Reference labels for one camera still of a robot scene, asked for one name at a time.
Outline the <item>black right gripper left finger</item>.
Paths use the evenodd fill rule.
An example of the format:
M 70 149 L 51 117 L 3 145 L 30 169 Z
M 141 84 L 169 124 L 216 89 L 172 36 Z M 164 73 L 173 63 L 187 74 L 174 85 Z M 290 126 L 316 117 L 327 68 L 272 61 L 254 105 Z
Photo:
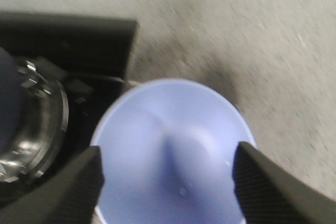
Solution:
M 101 151 L 91 146 L 59 173 L 1 210 L 1 223 L 91 223 L 104 184 Z

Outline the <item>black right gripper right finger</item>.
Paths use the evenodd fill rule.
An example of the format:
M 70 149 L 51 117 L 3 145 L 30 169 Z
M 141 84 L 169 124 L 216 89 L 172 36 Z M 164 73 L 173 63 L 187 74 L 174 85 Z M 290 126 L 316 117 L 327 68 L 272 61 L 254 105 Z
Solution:
M 246 223 L 335 223 L 335 201 L 299 181 L 247 142 L 237 146 L 234 192 Z

